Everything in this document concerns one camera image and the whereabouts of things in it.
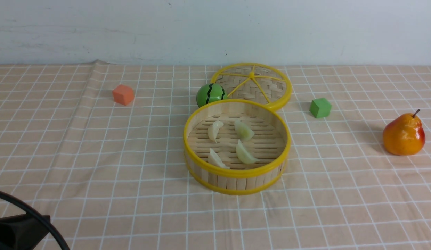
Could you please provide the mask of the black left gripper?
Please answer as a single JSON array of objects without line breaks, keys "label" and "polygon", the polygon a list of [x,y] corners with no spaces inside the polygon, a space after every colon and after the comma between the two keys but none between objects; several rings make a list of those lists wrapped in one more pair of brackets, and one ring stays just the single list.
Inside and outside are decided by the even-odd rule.
[{"label": "black left gripper", "polygon": [[0,218],[0,250],[33,250],[48,229],[31,215]]}]

